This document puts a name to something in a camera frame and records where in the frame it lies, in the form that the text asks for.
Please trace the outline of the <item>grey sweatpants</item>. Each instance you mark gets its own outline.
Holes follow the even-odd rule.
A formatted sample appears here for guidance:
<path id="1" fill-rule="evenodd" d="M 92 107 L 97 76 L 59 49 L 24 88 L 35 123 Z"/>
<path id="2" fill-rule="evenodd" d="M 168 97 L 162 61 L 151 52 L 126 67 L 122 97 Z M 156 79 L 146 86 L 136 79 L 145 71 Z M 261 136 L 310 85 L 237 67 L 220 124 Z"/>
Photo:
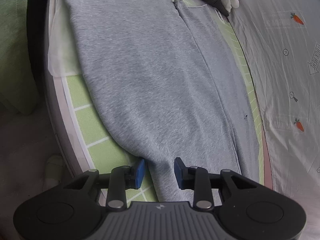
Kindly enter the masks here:
<path id="1" fill-rule="evenodd" d="M 206 5 L 182 0 L 65 0 L 82 75 L 124 150 L 148 161 L 161 202 L 192 200 L 174 160 L 259 180 L 247 89 Z"/>

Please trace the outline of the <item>green grid cutting mat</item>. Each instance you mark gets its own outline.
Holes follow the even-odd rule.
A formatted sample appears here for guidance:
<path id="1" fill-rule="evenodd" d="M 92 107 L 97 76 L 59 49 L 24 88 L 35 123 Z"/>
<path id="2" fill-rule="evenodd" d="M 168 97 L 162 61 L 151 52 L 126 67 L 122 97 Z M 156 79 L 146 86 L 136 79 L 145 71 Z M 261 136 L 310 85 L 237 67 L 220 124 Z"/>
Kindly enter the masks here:
<path id="1" fill-rule="evenodd" d="M 264 185 L 264 133 L 249 67 L 231 24 L 216 9 L 212 10 L 213 19 L 231 48 L 246 84 L 254 118 L 255 137 L 259 141 L 259 183 Z M 90 168 L 107 173 L 116 166 L 131 164 L 135 158 L 111 139 L 92 105 L 88 89 L 80 74 L 68 17 L 64 0 L 49 0 L 48 80 L 53 83 L 53 94 L 57 101 L 53 103 L 53 95 L 50 95 L 52 122 L 55 122 L 63 154 L 75 176 Z M 146 172 L 139 190 L 129 190 L 126 196 L 128 204 L 131 201 L 156 202 L 158 199 L 150 174 Z"/>

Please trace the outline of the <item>grey carrot print sheet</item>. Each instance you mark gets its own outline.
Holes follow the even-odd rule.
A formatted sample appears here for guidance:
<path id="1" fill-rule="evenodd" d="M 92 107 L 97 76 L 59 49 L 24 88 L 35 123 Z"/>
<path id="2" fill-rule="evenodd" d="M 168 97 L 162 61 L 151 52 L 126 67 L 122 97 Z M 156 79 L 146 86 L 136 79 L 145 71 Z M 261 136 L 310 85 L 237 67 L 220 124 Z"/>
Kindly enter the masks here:
<path id="1" fill-rule="evenodd" d="M 230 17 L 251 69 L 273 188 L 319 239 L 319 0 L 239 0 Z"/>

